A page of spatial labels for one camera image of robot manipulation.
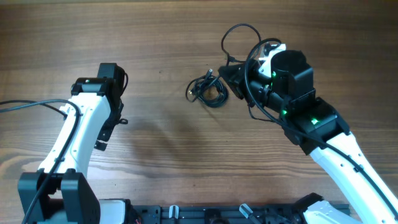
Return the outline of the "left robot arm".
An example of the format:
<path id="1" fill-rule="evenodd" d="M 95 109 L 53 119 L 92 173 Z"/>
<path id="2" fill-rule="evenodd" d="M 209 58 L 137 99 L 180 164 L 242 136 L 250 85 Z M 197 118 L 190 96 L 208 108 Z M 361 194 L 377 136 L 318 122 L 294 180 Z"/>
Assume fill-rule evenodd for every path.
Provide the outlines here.
<path id="1" fill-rule="evenodd" d="M 79 78 L 62 107 L 65 123 L 35 172 L 22 173 L 18 193 L 24 223 L 99 223 L 101 205 L 87 179 L 94 149 L 103 151 L 123 123 L 121 96 L 128 83 L 123 68 L 101 63 L 95 78 Z"/>

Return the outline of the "black cable gold plug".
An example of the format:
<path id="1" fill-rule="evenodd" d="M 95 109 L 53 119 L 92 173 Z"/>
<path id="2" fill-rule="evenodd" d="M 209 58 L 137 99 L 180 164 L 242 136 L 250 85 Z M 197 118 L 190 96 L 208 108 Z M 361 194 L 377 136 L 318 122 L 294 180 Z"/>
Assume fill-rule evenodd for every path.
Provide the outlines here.
<path id="1" fill-rule="evenodd" d="M 224 62 L 221 66 L 243 63 L 249 47 L 261 40 L 261 33 L 252 25 L 240 23 L 229 28 L 220 41 Z M 222 107 L 229 98 L 227 84 L 217 69 L 208 69 L 203 75 L 190 81 L 185 89 L 185 99 L 199 102 L 210 108 Z"/>

